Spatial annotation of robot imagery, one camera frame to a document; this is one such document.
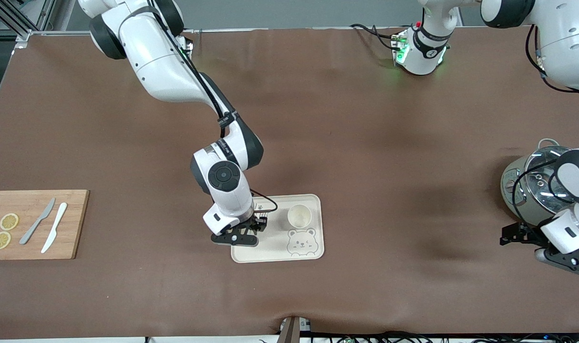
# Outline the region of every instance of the gray knife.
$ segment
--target gray knife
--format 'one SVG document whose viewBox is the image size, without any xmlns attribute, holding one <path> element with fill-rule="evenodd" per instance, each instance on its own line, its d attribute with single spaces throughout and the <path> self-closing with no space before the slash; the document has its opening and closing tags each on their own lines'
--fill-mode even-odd
<svg viewBox="0 0 579 343">
<path fill-rule="evenodd" d="M 19 241 L 19 244 L 25 244 L 29 241 L 29 239 L 31 238 L 31 235 L 33 235 L 33 232 L 35 231 L 35 228 L 38 227 L 38 225 L 40 224 L 40 222 L 44 219 L 46 219 L 46 217 L 48 217 L 48 215 L 50 214 L 50 211 L 52 211 L 52 207 L 55 206 L 55 198 L 52 198 L 50 200 L 50 202 L 48 203 L 48 206 L 46 206 L 46 208 L 44 209 L 44 212 L 42 212 L 42 214 L 40 214 L 40 217 L 35 221 L 35 223 L 33 223 L 33 225 L 31 226 L 31 228 L 29 228 L 29 230 L 27 232 L 25 232 L 25 234 L 21 237 L 21 241 Z"/>
</svg>

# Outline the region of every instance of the beige tray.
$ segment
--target beige tray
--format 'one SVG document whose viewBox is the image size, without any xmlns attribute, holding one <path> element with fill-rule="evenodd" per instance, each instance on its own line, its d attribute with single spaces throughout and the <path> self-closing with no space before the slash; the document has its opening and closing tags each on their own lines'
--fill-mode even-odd
<svg viewBox="0 0 579 343">
<path fill-rule="evenodd" d="M 320 258 L 324 254 L 324 232 L 319 198 L 314 194 L 270 198 L 279 208 L 268 214 L 266 229 L 258 233 L 259 244 L 256 247 L 231 247 L 232 259 L 237 263 L 251 263 Z M 274 208 L 265 198 L 253 198 L 253 202 L 256 209 Z M 311 210 L 311 222 L 303 229 L 294 228 L 288 221 L 288 211 L 296 204 L 303 204 Z"/>
</svg>

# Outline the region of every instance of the lemon slice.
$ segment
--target lemon slice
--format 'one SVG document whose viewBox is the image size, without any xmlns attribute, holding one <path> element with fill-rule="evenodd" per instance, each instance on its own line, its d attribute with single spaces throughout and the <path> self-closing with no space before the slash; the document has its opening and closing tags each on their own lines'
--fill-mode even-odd
<svg viewBox="0 0 579 343">
<path fill-rule="evenodd" d="M 6 248 L 10 244 L 10 238 L 9 232 L 0 232 L 0 249 Z"/>
<path fill-rule="evenodd" d="M 12 230 L 13 228 L 16 228 L 18 224 L 19 216 L 14 213 L 8 213 L 2 217 L 2 220 L 0 220 L 0 228 L 2 228 L 2 230 Z"/>
</svg>

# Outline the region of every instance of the floor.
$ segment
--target floor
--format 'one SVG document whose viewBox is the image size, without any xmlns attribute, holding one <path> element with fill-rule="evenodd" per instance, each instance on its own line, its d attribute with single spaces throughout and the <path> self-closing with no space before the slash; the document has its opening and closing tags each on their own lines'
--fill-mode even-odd
<svg viewBox="0 0 579 343">
<path fill-rule="evenodd" d="M 37 13 L 32 0 L 25 13 Z M 176 0 L 189 29 L 292 29 L 349 26 L 354 23 L 400 26 L 420 20 L 417 0 Z M 58 0 L 57 15 L 48 29 L 89 30 L 76 0 Z M 461 9 L 464 26 L 481 26 L 477 7 Z M 0 41 L 0 83 L 14 43 Z"/>
</svg>

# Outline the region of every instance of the plastic knife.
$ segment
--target plastic knife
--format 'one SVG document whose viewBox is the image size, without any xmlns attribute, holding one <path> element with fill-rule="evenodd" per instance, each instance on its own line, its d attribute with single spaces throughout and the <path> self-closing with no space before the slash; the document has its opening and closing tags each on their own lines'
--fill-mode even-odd
<svg viewBox="0 0 579 343">
<path fill-rule="evenodd" d="M 63 217 L 66 208 L 67 202 L 61 202 L 61 205 L 59 205 L 59 210 L 57 211 L 57 217 L 55 217 L 55 222 L 52 224 L 52 228 L 50 229 L 46 243 L 44 243 L 44 247 L 42 247 L 42 254 L 44 254 L 44 252 L 46 252 L 46 250 L 48 250 L 48 248 L 50 248 L 52 243 L 55 241 L 55 238 L 57 237 L 57 226 L 59 225 L 61 217 Z"/>
<path fill-rule="evenodd" d="M 50 200 L 50 202 L 48 203 L 48 205 L 46 206 L 46 208 L 44 209 L 44 212 L 42 212 L 42 214 L 40 214 L 40 217 L 35 221 L 35 223 L 33 223 L 31 228 L 29 228 L 29 230 L 27 232 L 25 232 L 25 234 L 21 237 L 21 241 L 19 241 L 19 244 L 23 245 L 29 241 L 29 239 L 31 238 L 31 235 L 33 235 L 33 232 L 35 231 L 35 228 L 38 227 L 38 225 L 40 224 L 40 222 L 42 220 L 44 220 L 44 219 L 46 219 L 46 217 L 48 217 L 48 215 L 50 214 L 50 211 L 52 211 L 52 207 L 54 205 L 55 205 L 55 198 L 52 198 Z"/>
</svg>

